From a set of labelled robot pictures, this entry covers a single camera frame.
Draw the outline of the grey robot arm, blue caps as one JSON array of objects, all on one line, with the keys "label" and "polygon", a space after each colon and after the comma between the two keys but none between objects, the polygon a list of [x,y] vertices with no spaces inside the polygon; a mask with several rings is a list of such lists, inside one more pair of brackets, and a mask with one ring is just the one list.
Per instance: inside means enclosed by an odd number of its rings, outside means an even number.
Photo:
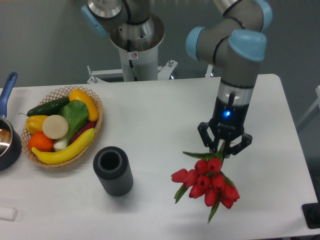
[{"label": "grey robot arm, blue caps", "polygon": [[[222,70],[212,118],[198,125],[203,144],[224,158],[252,143],[244,122],[267,45],[263,30],[273,18],[264,0],[217,0],[223,19],[211,28],[192,29],[185,49],[192,58]],[[89,27],[109,35],[118,48],[126,82],[158,80],[162,21],[148,0],[89,0],[81,8]]]}]

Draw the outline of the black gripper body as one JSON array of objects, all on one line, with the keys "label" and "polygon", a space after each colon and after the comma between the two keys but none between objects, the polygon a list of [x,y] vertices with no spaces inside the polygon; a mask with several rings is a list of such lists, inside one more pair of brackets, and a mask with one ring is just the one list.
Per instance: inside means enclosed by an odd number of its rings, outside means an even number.
[{"label": "black gripper body", "polygon": [[249,104],[228,105],[218,97],[215,101],[212,118],[208,125],[215,138],[220,140],[234,140],[241,136]]}]

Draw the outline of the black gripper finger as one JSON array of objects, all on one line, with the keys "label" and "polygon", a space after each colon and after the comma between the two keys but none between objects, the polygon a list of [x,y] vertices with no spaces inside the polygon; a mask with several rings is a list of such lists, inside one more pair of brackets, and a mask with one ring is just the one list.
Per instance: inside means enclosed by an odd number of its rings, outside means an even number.
[{"label": "black gripper finger", "polygon": [[229,158],[230,155],[237,155],[242,150],[247,148],[253,141],[253,137],[248,133],[241,135],[241,141],[236,145],[231,146],[230,142],[226,142],[224,146],[224,158]]},{"label": "black gripper finger", "polygon": [[[218,152],[218,146],[221,140],[221,129],[217,126],[214,121],[201,122],[197,130],[200,134],[202,142],[205,147],[208,147],[212,153]],[[212,140],[209,136],[208,130],[211,130],[214,139]]]}]

